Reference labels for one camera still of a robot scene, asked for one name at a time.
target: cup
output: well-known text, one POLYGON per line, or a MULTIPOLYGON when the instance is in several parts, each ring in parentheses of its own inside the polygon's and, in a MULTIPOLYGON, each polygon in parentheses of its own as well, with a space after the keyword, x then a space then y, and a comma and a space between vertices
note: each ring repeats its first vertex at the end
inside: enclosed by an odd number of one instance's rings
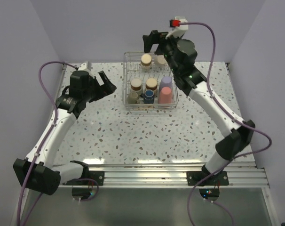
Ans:
POLYGON ((144 70, 149 70, 152 64, 152 57, 150 54, 143 54, 141 57, 141 67, 144 70))
POLYGON ((166 65, 166 59, 165 59, 165 57, 163 55, 158 55, 158 56, 155 57, 154 63, 158 67, 164 67, 166 65))
POLYGON ((130 92, 137 93, 140 96, 143 93, 143 83, 139 78, 135 78, 131 80, 131 90, 130 92))
POLYGON ((172 89, 172 78, 169 76, 165 76, 162 78, 160 85, 159 85, 159 93, 161 92, 163 87, 169 87, 172 89))
POLYGON ((169 87, 163 87, 158 97, 158 103, 171 104, 172 101, 173 101, 172 90, 169 87))
POLYGON ((157 95, 157 80, 154 79, 154 78, 149 78, 147 81, 146 81, 146 90, 153 90, 154 92, 154 95, 156 96, 157 95))
POLYGON ((141 94, 141 96, 143 97, 144 104, 154 103, 155 96, 153 90, 147 89, 144 94, 141 94))
POLYGON ((135 92, 130 92, 127 98, 127 102, 128 104, 137 104, 137 100, 138 100, 138 94, 135 92))

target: metal basket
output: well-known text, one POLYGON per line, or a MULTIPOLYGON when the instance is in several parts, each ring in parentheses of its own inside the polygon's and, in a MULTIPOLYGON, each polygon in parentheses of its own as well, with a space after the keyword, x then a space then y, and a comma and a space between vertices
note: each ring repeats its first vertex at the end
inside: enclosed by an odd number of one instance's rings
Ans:
POLYGON ((173 78, 172 72, 169 66, 166 64, 164 67, 158 67, 154 64, 155 54, 150 52, 152 57, 151 69, 144 70, 140 66, 141 56, 144 52, 126 52, 124 53, 124 71, 123 71, 123 103, 125 108, 131 113, 159 113, 171 111, 176 108, 178 104, 178 92, 174 80, 172 79, 172 93, 173 100, 171 104, 158 104, 158 98, 155 98, 153 104, 128 104, 127 96, 130 93, 131 85, 130 82, 134 78, 142 80, 143 88, 145 87, 146 81, 149 78, 154 78, 160 83, 164 76, 170 76, 173 78))

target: white table surface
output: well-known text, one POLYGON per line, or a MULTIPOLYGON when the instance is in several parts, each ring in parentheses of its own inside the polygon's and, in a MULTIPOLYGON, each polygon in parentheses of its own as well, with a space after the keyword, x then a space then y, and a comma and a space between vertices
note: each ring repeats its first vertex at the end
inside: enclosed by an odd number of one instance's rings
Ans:
MULTIPOLYGON (((195 65, 207 75, 209 62, 195 65)), ((132 115, 122 103, 123 63, 96 63, 92 67, 96 75, 105 71, 118 88, 114 94, 87 104, 65 136, 54 164, 70 160, 88 164, 207 162, 214 154, 214 146, 223 136, 205 111, 182 91, 178 90, 179 103, 172 112, 132 115)), ((67 67, 61 90, 69 85, 72 71, 67 67)), ((214 62, 211 83, 222 100, 240 115, 224 62, 214 62)), ((237 161, 254 161, 254 157, 237 161)))

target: wall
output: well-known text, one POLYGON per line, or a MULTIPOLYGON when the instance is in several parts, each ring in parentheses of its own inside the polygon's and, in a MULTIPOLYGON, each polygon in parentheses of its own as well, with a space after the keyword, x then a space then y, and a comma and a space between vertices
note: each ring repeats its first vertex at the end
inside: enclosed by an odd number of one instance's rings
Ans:
MULTIPOLYGON (((186 16, 212 26, 216 61, 229 62, 264 0, 31 0, 60 58, 73 62, 122 61, 143 50, 143 34, 169 31, 169 20, 186 16)), ((209 60, 209 31, 194 26, 185 38, 196 43, 198 61, 209 60)))
MULTIPOLYGON (((0 0, 0 226, 10 224, 20 192, 13 171, 37 142, 51 106, 38 81, 40 65, 58 56, 28 0, 0 0)), ((54 94, 59 66, 44 71, 54 94)))
MULTIPOLYGON (((266 0, 230 65, 242 115, 272 137, 273 146, 255 158, 285 222, 285 0, 266 0)), ((256 136, 253 149, 266 143, 256 136)))

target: pink cup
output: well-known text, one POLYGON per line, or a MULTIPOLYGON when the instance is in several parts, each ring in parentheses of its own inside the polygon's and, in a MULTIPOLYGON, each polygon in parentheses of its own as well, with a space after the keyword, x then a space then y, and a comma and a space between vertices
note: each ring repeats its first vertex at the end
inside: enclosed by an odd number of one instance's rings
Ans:
POLYGON ((158 98, 159 104, 171 104, 173 101, 172 90, 169 87, 163 87, 158 98))

